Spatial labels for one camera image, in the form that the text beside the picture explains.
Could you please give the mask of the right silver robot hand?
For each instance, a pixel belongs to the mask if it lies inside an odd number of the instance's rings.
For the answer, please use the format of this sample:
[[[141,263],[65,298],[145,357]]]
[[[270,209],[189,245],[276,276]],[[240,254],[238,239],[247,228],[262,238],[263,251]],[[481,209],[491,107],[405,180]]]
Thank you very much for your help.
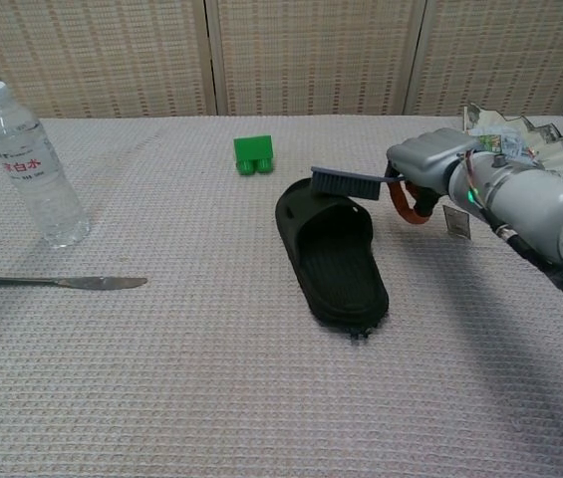
[[[430,219],[438,201],[447,196],[479,218],[481,205],[470,191],[465,158],[483,150],[464,132],[441,128],[393,145],[387,150],[385,178],[399,215],[411,224]]]

